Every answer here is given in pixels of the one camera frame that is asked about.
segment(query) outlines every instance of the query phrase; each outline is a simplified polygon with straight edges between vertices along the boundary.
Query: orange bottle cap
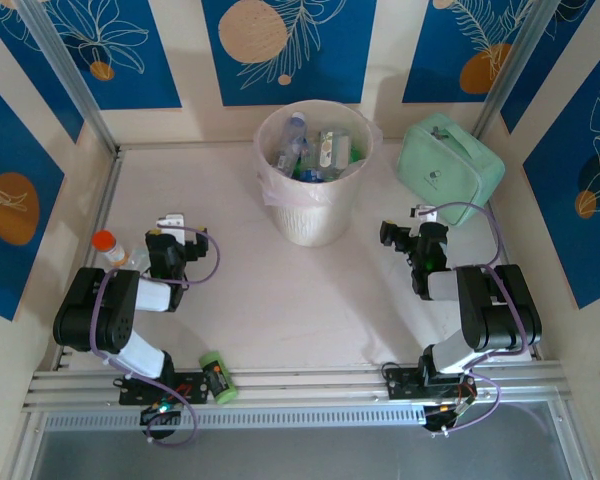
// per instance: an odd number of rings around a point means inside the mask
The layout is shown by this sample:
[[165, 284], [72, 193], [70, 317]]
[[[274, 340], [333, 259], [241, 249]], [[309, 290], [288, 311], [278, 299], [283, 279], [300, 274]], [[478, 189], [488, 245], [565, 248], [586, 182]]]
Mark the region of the orange bottle cap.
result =
[[116, 237], [114, 237], [109, 230], [100, 230], [93, 234], [91, 245], [93, 245], [96, 250], [108, 252], [116, 246]]

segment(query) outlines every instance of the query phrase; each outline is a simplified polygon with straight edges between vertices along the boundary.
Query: white table surface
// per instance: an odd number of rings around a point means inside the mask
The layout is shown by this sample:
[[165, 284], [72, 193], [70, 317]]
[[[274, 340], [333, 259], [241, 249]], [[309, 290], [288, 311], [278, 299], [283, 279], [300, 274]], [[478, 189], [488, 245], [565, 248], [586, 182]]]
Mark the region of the white table surface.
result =
[[[134, 328], [168, 351], [176, 368], [197, 367], [209, 350], [219, 350], [232, 369], [412, 363], [460, 328], [458, 304], [420, 300], [406, 256], [379, 241], [382, 220], [417, 223], [409, 209], [419, 200], [393, 172], [400, 144], [383, 147], [366, 172], [350, 228], [320, 248], [278, 233], [251, 149], [218, 144], [125, 154], [106, 224], [123, 245], [141, 245], [158, 217], [182, 212], [186, 225], [206, 226], [221, 248], [217, 274], [186, 292], [176, 312], [136, 312]], [[495, 251], [481, 215], [448, 238], [451, 265], [485, 262]], [[188, 277], [205, 276], [214, 260], [210, 252], [189, 264]], [[107, 367], [74, 353], [70, 368]]]

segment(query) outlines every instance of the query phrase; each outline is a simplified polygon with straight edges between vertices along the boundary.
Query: green can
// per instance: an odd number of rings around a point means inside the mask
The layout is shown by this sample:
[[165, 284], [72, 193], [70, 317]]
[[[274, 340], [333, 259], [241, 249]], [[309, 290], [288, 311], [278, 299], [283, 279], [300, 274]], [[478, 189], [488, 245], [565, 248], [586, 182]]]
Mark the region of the green can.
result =
[[209, 352], [200, 357], [200, 366], [216, 403], [222, 405], [238, 396], [238, 390], [231, 381], [229, 370], [224, 366], [218, 352]]

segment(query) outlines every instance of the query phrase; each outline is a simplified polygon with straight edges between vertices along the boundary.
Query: white plastic bin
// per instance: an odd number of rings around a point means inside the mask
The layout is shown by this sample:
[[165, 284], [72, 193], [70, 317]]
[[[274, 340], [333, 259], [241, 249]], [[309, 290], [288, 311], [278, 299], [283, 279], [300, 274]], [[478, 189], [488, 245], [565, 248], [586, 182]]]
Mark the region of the white plastic bin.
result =
[[[351, 175], [329, 183], [303, 183], [285, 177], [270, 165], [285, 122], [302, 112], [309, 134], [327, 127], [343, 127], [352, 135], [364, 164]], [[382, 132], [360, 113], [336, 102], [307, 100], [286, 105], [272, 113], [254, 137], [258, 179], [265, 205], [285, 238], [305, 247], [327, 245], [349, 226], [360, 181], [382, 144]]]

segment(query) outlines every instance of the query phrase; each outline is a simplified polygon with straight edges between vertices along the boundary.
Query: mint green pouch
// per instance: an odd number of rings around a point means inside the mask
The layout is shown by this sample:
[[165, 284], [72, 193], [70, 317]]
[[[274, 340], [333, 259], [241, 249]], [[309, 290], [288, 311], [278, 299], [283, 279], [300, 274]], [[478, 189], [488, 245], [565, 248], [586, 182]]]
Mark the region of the mint green pouch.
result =
[[[468, 202], [484, 206], [504, 176], [504, 163], [482, 142], [441, 113], [412, 126], [404, 136], [398, 178], [428, 205]], [[440, 216], [461, 225], [471, 207], [449, 207]]]

